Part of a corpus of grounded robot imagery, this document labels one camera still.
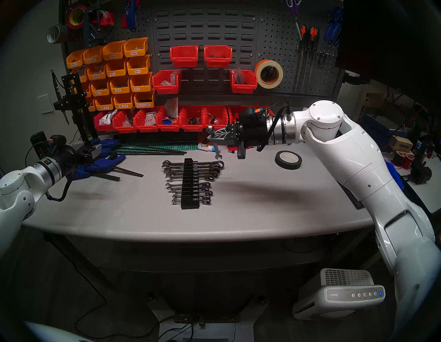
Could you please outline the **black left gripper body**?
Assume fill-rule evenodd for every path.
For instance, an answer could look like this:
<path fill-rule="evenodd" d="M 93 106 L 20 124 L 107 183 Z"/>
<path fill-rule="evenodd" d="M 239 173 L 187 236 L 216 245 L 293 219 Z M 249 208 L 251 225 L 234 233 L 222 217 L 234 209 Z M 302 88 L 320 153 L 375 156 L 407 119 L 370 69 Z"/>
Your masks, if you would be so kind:
<path fill-rule="evenodd" d="M 69 174 L 79 166 L 89 163 L 89 154 L 78 154 L 78 150 L 72 147 L 57 148 L 57 163 L 61 174 Z"/>

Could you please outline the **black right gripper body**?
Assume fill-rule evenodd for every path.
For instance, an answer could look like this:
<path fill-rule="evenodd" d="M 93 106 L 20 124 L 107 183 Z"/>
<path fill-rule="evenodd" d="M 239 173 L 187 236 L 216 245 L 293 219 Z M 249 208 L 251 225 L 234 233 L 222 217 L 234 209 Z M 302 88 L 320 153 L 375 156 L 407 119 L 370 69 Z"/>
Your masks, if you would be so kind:
<path fill-rule="evenodd" d="M 232 134 L 237 139 L 237 143 L 226 143 L 226 145 L 238 148 L 238 159 L 245 159 L 249 147 L 259 147 L 268 141 L 266 117 L 248 117 L 234 124 L 238 124 L 237 134 Z"/>

